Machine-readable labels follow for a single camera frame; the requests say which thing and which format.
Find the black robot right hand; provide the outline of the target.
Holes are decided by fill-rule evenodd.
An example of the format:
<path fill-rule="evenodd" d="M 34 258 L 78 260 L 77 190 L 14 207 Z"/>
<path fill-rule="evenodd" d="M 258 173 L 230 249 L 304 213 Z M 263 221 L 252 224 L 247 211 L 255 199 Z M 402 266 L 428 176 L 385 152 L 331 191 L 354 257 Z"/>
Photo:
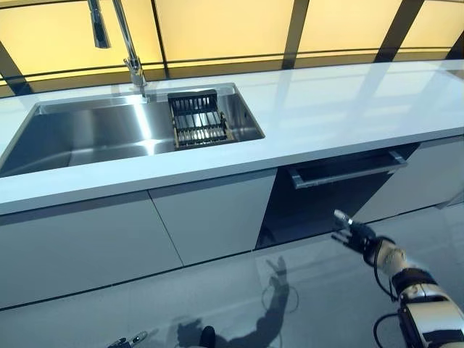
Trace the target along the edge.
<path fill-rule="evenodd" d="M 341 229 L 331 234 L 334 241 L 362 255 L 370 254 L 377 245 L 377 235 L 368 225 L 354 221 L 341 210 L 333 215 Z"/>

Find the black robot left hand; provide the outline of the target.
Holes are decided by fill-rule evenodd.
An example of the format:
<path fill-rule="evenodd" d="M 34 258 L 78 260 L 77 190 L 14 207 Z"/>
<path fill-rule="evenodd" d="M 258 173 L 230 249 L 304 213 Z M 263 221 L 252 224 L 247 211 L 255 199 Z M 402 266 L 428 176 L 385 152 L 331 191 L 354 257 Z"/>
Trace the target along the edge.
<path fill-rule="evenodd" d="M 147 331 L 141 331 L 137 333 L 135 336 L 130 337 L 129 339 L 126 337 L 121 337 L 116 341 L 112 342 L 108 348 L 134 348 L 138 344 L 140 344 L 143 340 L 145 340 L 148 336 Z"/>

